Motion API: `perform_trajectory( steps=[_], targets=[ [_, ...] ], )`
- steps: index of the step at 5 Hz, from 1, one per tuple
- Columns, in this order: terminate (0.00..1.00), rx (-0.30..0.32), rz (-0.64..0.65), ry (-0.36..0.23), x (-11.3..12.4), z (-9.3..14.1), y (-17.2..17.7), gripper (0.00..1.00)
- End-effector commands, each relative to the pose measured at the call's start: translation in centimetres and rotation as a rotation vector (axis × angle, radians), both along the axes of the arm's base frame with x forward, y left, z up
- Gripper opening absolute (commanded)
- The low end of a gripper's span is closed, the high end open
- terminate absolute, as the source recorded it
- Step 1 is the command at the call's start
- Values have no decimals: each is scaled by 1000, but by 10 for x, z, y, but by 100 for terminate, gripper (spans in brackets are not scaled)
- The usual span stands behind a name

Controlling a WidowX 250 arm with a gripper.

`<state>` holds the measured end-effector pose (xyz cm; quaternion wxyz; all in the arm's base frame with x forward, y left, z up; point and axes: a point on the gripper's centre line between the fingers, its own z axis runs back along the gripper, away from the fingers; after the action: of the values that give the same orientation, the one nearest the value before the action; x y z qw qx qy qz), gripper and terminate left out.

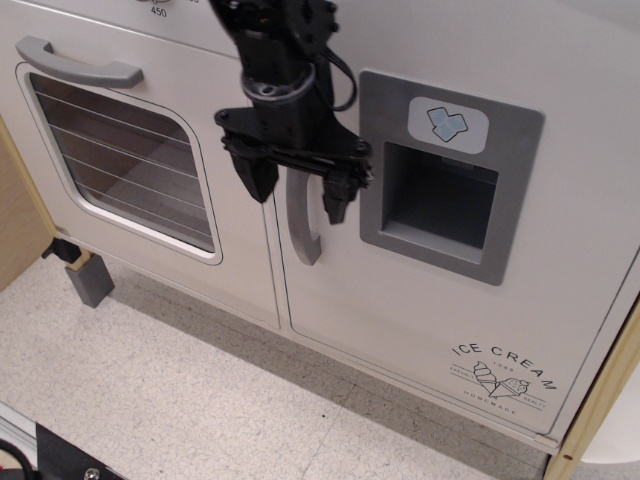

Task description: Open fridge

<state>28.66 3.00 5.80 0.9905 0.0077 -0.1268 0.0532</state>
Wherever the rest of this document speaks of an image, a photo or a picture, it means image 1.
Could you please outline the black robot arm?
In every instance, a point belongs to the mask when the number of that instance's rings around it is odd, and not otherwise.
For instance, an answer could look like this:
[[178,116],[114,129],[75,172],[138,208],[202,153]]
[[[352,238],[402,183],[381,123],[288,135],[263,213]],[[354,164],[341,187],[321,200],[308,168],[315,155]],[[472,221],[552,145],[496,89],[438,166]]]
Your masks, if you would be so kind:
[[223,109],[215,122],[252,198],[265,202],[285,166],[323,180],[333,224],[372,179],[371,147],[339,123],[355,93],[336,105],[331,69],[349,66],[328,46],[339,25],[332,1],[214,1],[214,13],[237,47],[241,87],[251,104]]

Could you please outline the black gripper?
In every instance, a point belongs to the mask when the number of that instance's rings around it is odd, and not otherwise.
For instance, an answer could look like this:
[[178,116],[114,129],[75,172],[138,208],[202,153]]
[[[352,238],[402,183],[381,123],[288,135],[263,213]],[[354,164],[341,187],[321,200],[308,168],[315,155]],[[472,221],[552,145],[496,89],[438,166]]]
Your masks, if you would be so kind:
[[340,124],[315,88],[289,104],[223,109],[214,120],[236,173],[259,203],[273,193],[283,165],[324,177],[325,211],[331,224],[340,224],[359,187],[371,181],[370,145]]

